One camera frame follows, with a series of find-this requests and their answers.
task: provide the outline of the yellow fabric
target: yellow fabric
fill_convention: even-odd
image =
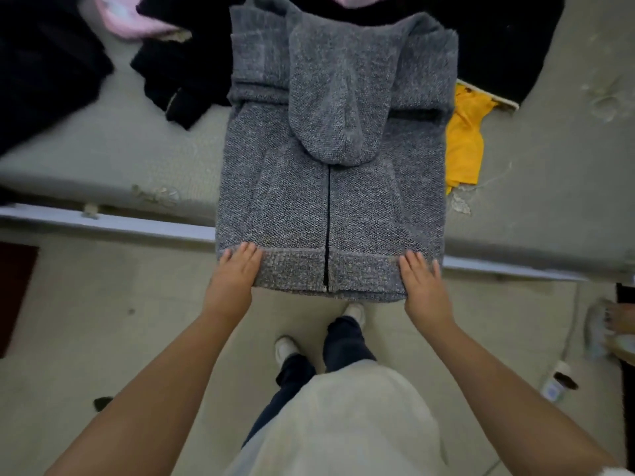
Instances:
[[[446,129],[445,193],[461,183],[478,183],[485,144],[481,120],[496,106],[491,96],[456,84],[454,115]]]

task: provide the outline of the gray knit sweater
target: gray knit sweater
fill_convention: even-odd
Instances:
[[[257,286],[402,299],[396,256],[443,255],[455,32],[424,13],[363,28],[288,0],[231,15],[218,253],[263,247]]]

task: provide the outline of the right hand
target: right hand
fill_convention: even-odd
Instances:
[[[454,325],[452,304],[441,280],[441,268],[433,261],[433,271],[421,252],[408,250],[400,256],[401,278],[406,287],[406,313],[419,333],[427,337],[434,331]]]

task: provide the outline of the beige floor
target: beige floor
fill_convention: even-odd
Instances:
[[[8,356],[0,360],[0,474],[38,475],[93,417],[92,400],[115,395],[199,310],[213,271],[211,247],[0,226],[0,240],[41,248]],[[534,386],[560,358],[581,389],[561,407],[624,459],[619,369],[582,358],[587,305],[612,284],[446,274],[456,318]],[[176,475],[219,475],[276,390],[273,342],[293,335],[316,365],[326,325],[344,303],[254,290],[250,312],[225,347]],[[402,303],[369,304],[366,338],[440,421],[452,472],[481,476],[496,454],[458,387],[414,331]],[[499,465],[491,474],[506,474]]]

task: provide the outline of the forearm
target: forearm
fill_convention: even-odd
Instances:
[[[425,337],[512,474],[593,476],[617,466],[576,423],[456,324]]]
[[[47,475],[169,475],[232,329],[202,314],[93,419]]]

